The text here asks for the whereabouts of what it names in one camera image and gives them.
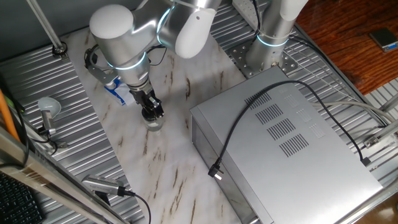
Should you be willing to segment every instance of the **blue light ring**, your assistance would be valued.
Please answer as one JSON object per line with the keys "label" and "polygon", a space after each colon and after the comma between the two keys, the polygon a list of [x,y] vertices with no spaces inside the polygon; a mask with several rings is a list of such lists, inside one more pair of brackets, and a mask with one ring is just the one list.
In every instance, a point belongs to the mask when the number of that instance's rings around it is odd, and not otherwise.
{"label": "blue light ring", "polygon": [[114,67],[114,66],[111,65],[109,62],[108,62],[108,65],[109,65],[110,67],[112,67],[112,68],[115,68],[116,70],[129,70],[129,69],[135,68],[135,67],[137,67],[138,65],[140,65],[140,64],[144,61],[144,59],[146,58],[146,56],[147,56],[147,52],[144,52],[144,55],[142,56],[142,58],[140,59],[140,61],[138,61],[138,62],[135,63],[134,65],[131,65],[131,66],[128,66],[128,67],[123,67],[123,68]]}
{"label": "blue light ring", "polygon": [[267,42],[264,42],[263,40],[261,40],[260,39],[260,37],[257,35],[257,38],[260,40],[260,42],[262,43],[262,44],[264,44],[264,45],[266,45],[266,46],[270,46],[270,47],[280,47],[280,46],[283,46],[283,45],[285,45],[286,43],[287,43],[287,41],[289,40],[289,39],[287,39],[284,43],[282,43],[282,44],[268,44]]}

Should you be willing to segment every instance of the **metal rod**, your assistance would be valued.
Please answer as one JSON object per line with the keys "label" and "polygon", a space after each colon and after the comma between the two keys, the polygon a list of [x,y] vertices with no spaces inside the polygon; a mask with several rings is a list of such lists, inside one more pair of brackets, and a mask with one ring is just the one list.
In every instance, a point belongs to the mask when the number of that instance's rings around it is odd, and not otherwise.
{"label": "metal rod", "polygon": [[380,110],[388,112],[397,105],[398,105],[398,94],[395,94],[389,101],[387,101],[380,107]]}
{"label": "metal rod", "polygon": [[[25,146],[3,128],[0,128],[0,146],[0,164],[1,162],[8,163],[10,160],[22,163],[25,157]],[[39,148],[35,149],[35,153],[29,153],[25,169],[15,170],[13,167],[3,167],[1,171],[46,194],[48,197],[58,200],[68,208],[81,213],[96,223],[105,222],[99,220],[91,211],[101,214],[114,224],[128,223],[98,196],[92,194],[55,159]],[[59,192],[50,189],[49,187],[52,185],[58,187],[64,192],[63,194],[67,195],[61,195]],[[75,198],[79,203],[70,200],[70,197]]]}
{"label": "metal rod", "polygon": [[40,8],[39,4],[37,4],[36,0],[26,0],[27,3],[29,4],[30,8],[36,15],[37,19],[41,23],[44,31],[47,33],[48,37],[50,38],[52,44],[55,46],[55,50],[58,52],[62,53],[64,51],[63,45],[61,43],[61,40],[58,38],[54,30],[52,29],[49,21],[45,17],[42,9]]}

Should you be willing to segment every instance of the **white marble tabletop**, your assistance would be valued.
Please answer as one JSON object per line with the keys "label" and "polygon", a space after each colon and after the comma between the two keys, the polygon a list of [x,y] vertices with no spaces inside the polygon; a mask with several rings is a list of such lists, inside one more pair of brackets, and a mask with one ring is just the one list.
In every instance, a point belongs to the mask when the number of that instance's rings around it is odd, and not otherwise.
{"label": "white marble tabletop", "polygon": [[[189,109],[245,79],[212,36],[194,58],[168,50],[149,78],[162,100],[165,123],[148,132],[141,106],[121,106],[84,67],[83,55],[95,45],[88,29],[62,38],[68,55],[132,187],[152,211],[152,223],[240,223],[231,205],[190,141]],[[149,58],[160,61],[164,49]],[[147,210],[139,202],[147,217]]]}

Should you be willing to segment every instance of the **white cable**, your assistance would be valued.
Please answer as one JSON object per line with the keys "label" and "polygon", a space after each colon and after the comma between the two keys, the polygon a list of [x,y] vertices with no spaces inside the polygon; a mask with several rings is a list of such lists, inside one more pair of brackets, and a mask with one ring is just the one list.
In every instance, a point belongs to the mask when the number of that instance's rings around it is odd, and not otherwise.
{"label": "white cable", "polygon": [[[320,103],[311,103],[312,106],[322,106]],[[366,103],[361,103],[361,102],[354,102],[354,101],[336,101],[336,102],[331,102],[331,103],[324,103],[326,106],[336,106],[336,105],[355,105],[355,106],[362,106],[363,108],[368,108],[370,110],[373,110],[375,113],[387,118],[390,122],[394,122],[395,119],[392,118],[390,115],[388,115],[386,112],[381,111],[374,106],[368,105]]]}
{"label": "white cable", "polygon": [[347,95],[346,93],[343,93],[342,91],[339,91],[336,87],[334,87],[334,86],[331,85],[330,83],[324,81],[322,78],[319,78],[316,74],[314,74],[314,73],[311,72],[310,70],[306,69],[303,65],[301,65],[301,64],[300,64],[296,59],[294,59],[293,57],[290,56],[290,58],[293,59],[294,62],[297,63],[300,67],[302,67],[304,70],[306,70],[307,72],[309,72],[310,74],[312,74],[313,76],[315,76],[317,79],[323,81],[323,82],[326,83],[328,86],[330,86],[330,87],[332,87],[333,89],[335,89],[337,92],[341,93],[342,95],[347,96],[347,97],[350,98],[351,100],[358,101],[357,99],[353,98],[352,96]]}

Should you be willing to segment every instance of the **black cable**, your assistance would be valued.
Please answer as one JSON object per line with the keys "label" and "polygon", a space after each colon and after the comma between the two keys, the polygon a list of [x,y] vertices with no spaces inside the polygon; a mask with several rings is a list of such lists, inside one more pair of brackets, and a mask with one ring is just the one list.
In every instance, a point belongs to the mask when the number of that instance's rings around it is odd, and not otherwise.
{"label": "black cable", "polygon": [[147,54],[149,54],[149,52],[151,52],[151,51],[153,51],[153,50],[155,50],[155,49],[161,49],[161,48],[166,48],[164,45],[156,45],[156,46],[153,46],[153,47],[151,47],[149,50],[147,50]]}
{"label": "black cable", "polygon": [[152,221],[152,216],[151,216],[151,214],[150,214],[150,208],[149,208],[148,203],[147,203],[141,196],[137,195],[137,194],[134,193],[134,192],[125,190],[125,191],[124,191],[124,194],[125,194],[125,195],[128,195],[128,196],[133,196],[133,197],[139,198],[140,200],[142,200],[142,202],[144,202],[145,206],[148,208],[149,224],[150,224],[151,221]]}
{"label": "black cable", "polygon": [[256,36],[260,33],[260,28],[261,28],[259,8],[257,7],[256,0],[253,0],[253,6],[254,6],[254,10],[256,12],[256,16],[257,16],[257,30],[254,33],[254,38],[256,38]]}
{"label": "black cable", "polygon": [[51,137],[50,137],[49,134],[47,135],[47,140],[46,141],[40,141],[40,140],[37,140],[37,139],[31,139],[31,140],[33,140],[35,142],[38,142],[38,143],[49,143],[49,142],[51,142],[54,145],[54,151],[53,151],[53,153],[51,153],[51,156],[54,155],[58,151],[58,144],[55,141],[51,140]]}
{"label": "black cable", "polygon": [[53,153],[51,153],[51,156],[52,156],[58,151],[58,144],[55,141],[50,140],[50,142],[54,145],[54,151],[53,151]]}
{"label": "black cable", "polygon": [[155,65],[153,65],[153,64],[150,64],[150,65],[152,65],[152,66],[158,66],[158,65],[160,65],[160,63],[163,62],[163,58],[164,58],[164,56],[166,55],[166,51],[167,51],[167,49],[164,50],[163,57],[162,57],[162,59],[160,60],[159,63],[157,63],[157,64],[155,64]]}
{"label": "black cable", "polygon": [[32,139],[31,140],[37,142],[37,143],[49,143],[51,141],[50,136],[47,135],[47,140],[46,141],[41,141],[41,140],[37,140],[37,139]]}
{"label": "black cable", "polygon": [[306,83],[301,82],[301,81],[296,81],[296,80],[289,80],[289,81],[283,81],[283,82],[278,82],[272,85],[269,85],[267,87],[265,87],[263,90],[261,90],[260,92],[258,92],[256,94],[256,97],[254,97],[254,99],[242,110],[241,114],[238,116],[238,118],[236,118],[234,124],[232,125],[231,130],[229,131],[228,137],[226,138],[223,150],[220,153],[220,156],[217,158],[216,162],[212,165],[212,167],[209,170],[209,175],[210,174],[214,174],[214,171],[212,169],[218,169],[220,167],[221,164],[221,160],[224,156],[224,153],[226,151],[226,148],[228,146],[229,140],[231,139],[232,133],[235,130],[236,125],[238,124],[239,120],[242,118],[242,116],[245,114],[245,112],[253,105],[253,103],[259,99],[262,95],[264,95],[265,93],[267,93],[269,90],[280,86],[280,85],[284,85],[284,84],[288,84],[288,83],[298,83],[301,84],[305,87],[307,87],[312,94],[315,96],[315,98],[319,101],[319,103],[322,105],[323,109],[325,109],[325,111],[328,113],[328,115],[330,116],[330,118],[337,124],[337,126],[339,126],[339,128],[347,135],[347,137],[349,138],[349,140],[354,144],[358,154],[359,154],[359,159],[360,161],[363,160],[363,156],[362,156],[362,152],[360,150],[360,148],[358,147],[358,145],[356,144],[356,142],[354,141],[354,139],[351,137],[351,135],[349,135],[349,133],[345,130],[345,128],[336,120],[336,118],[330,113],[330,111],[328,110],[328,108],[325,106],[325,104],[323,104],[321,98],[317,95],[317,93],[315,93],[315,91]]}

